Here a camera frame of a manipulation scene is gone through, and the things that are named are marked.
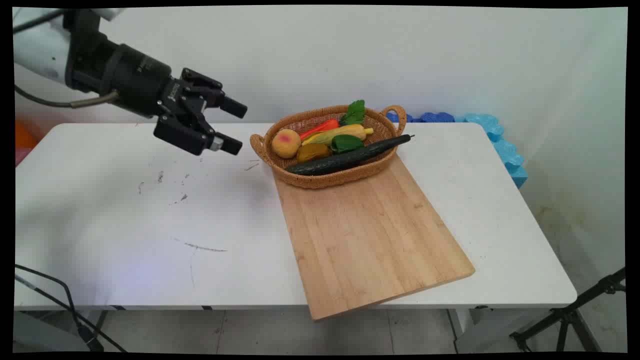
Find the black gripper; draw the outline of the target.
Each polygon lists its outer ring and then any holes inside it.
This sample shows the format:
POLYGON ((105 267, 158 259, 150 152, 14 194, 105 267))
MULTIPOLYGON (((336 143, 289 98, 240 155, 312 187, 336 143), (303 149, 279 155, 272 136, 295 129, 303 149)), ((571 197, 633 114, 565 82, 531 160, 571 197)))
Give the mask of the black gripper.
POLYGON ((145 118, 157 117, 153 136, 199 156, 204 151, 238 155, 243 142, 214 130, 192 109, 197 100, 204 109, 221 109, 239 119, 245 104, 223 91, 223 84, 198 71, 183 68, 180 77, 150 55, 126 45, 102 44, 102 94, 116 92, 114 105, 145 118))

